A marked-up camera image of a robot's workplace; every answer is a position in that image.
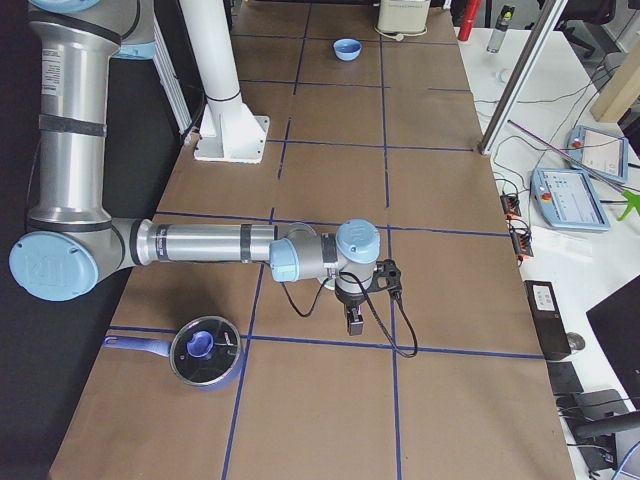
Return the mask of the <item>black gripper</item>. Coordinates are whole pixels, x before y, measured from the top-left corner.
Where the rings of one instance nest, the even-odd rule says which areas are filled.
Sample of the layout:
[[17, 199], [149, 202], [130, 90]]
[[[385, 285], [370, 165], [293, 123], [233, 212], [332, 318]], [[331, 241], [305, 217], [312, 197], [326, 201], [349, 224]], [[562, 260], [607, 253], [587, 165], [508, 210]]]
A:
[[348, 335], [361, 335], [364, 320], [359, 306], [364, 302], [364, 296], [362, 293], [351, 293], [338, 287], [335, 288], [335, 296], [343, 304]]

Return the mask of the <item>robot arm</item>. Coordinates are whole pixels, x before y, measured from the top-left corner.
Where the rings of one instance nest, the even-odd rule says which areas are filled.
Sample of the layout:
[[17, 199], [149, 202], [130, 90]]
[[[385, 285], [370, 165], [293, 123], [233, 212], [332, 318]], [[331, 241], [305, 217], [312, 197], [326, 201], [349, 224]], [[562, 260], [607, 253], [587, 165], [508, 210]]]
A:
[[9, 256], [21, 287], [67, 301], [153, 262], [264, 262], [279, 283], [333, 281], [348, 332], [362, 332], [360, 307], [381, 268], [380, 236], [365, 220], [318, 234], [301, 223], [167, 225], [104, 209], [109, 62], [154, 56], [152, 2], [33, 1], [28, 21], [42, 44], [40, 196]]

